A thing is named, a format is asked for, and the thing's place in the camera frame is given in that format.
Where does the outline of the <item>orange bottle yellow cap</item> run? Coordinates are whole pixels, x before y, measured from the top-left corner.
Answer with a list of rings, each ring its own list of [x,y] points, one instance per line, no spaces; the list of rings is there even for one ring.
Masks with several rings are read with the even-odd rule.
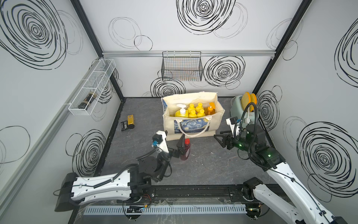
[[[204,109],[200,109],[200,111],[197,113],[197,117],[198,117],[198,118],[201,118],[201,117],[204,117],[204,116],[206,116],[205,110],[204,110]]]
[[[191,111],[189,112],[188,117],[191,118],[191,119],[197,118],[196,110],[191,110]]]
[[[202,103],[198,103],[198,105],[196,106],[195,110],[197,113],[199,113],[201,110],[203,110],[203,104]]]
[[[191,113],[192,111],[194,111],[194,112],[196,113],[196,108],[195,108],[195,106],[194,106],[193,103],[191,103],[191,104],[189,105],[189,107],[188,107],[187,110],[188,110],[189,113]]]

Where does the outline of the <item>amber dish soap bottle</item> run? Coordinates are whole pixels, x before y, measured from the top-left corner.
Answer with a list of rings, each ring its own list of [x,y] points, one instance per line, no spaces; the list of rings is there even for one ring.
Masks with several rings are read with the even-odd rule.
[[[206,107],[206,108],[204,109],[204,111],[205,111],[205,115],[206,115],[206,116],[215,114],[215,103],[214,103],[214,102],[210,102],[210,103],[209,103],[209,106]]]

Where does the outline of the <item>orange toast slice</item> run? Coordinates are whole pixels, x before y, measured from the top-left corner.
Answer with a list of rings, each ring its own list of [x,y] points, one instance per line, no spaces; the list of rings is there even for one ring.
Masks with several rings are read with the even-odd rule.
[[[256,95],[255,95],[254,93],[251,93],[251,94],[250,94],[250,98],[251,98],[251,103],[254,103],[254,104],[256,105],[256,104],[257,104],[257,97],[256,97]],[[250,106],[250,111],[251,111],[251,112],[254,111],[254,106],[253,106],[253,105]]]

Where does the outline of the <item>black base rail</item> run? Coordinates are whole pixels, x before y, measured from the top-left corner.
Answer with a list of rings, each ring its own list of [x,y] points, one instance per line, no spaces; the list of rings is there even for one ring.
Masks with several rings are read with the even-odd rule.
[[[222,198],[230,202],[258,203],[243,184],[231,185],[154,185],[131,193],[126,203],[156,203],[160,199]]]

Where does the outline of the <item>dark bottle in shelf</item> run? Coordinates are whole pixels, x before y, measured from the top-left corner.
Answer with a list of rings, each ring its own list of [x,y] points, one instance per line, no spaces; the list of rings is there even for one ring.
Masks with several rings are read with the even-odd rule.
[[[88,109],[91,103],[97,98],[97,95],[93,92],[90,92],[84,100],[77,106],[78,109]]]

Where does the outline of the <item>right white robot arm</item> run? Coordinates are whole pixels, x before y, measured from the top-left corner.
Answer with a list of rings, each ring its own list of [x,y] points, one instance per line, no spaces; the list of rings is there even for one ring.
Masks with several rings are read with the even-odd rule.
[[[261,180],[254,177],[243,184],[242,196],[246,201],[260,201],[288,224],[345,224],[343,217],[333,215],[307,190],[296,177],[283,156],[266,142],[265,131],[258,126],[258,109],[248,103],[243,113],[253,107],[253,124],[242,127],[244,117],[229,119],[229,131],[214,135],[222,148],[236,148],[247,152],[248,159],[271,176],[290,202],[285,201]]]

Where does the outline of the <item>cream canvas shopping bag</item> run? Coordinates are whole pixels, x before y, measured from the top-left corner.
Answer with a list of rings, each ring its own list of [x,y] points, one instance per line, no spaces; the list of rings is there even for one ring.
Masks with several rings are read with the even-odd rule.
[[[163,105],[163,127],[167,131],[167,140],[178,140],[182,135],[187,138],[208,137],[216,134],[219,129],[225,109],[218,101],[216,92],[196,92],[175,94],[161,98]],[[176,117],[180,109],[187,110],[190,104],[203,104],[208,108],[214,103],[215,113],[200,118]]]

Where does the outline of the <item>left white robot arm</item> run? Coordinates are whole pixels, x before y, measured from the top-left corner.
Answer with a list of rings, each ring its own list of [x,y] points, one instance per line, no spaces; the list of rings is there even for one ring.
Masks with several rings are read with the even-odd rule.
[[[120,200],[137,202],[151,188],[152,181],[160,182],[167,177],[171,158],[184,154],[185,135],[182,134],[176,148],[167,145],[167,132],[158,131],[153,137],[152,151],[136,158],[118,173],[95,177],[80,177],[68,173],[59,189],[55,212],[71,211],[84,204]]]

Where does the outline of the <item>yellow pump soap bottle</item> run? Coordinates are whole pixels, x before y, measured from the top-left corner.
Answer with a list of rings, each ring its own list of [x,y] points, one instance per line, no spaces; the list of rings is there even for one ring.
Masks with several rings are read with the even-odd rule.
[[[175,113],[175,117],[182,117],[182,118],[188,118],[189,112],[186,109],[185,104],[177,104],[177,107],[180,109]]]

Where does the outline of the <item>yellow toast slice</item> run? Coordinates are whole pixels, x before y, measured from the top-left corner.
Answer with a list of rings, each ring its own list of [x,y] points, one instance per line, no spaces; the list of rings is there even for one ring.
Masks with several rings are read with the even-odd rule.
[[[245,92],[241,97],[241,107],[243,111],[245,110],[246,106],[251,102],[251,96],[249,92]]]

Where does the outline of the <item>red liquid bottle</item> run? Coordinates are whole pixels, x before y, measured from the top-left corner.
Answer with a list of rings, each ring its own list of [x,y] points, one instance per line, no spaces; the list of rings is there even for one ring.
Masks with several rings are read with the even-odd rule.
[[[184,141],[184,154],[181,155],[181,160],[182,161],[186,161],[189,158],[190,155],[190,147],[191,147],[191,142],[190,139],[185,139]]]

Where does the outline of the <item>yellow black small device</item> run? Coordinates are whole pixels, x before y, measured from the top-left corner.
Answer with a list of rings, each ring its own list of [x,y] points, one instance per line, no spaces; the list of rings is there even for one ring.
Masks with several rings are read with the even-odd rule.
[[[134,116],[133,114],[127,116],[127,120],[121,122],[121,131],[126,131],[128,129],[134,129]]]

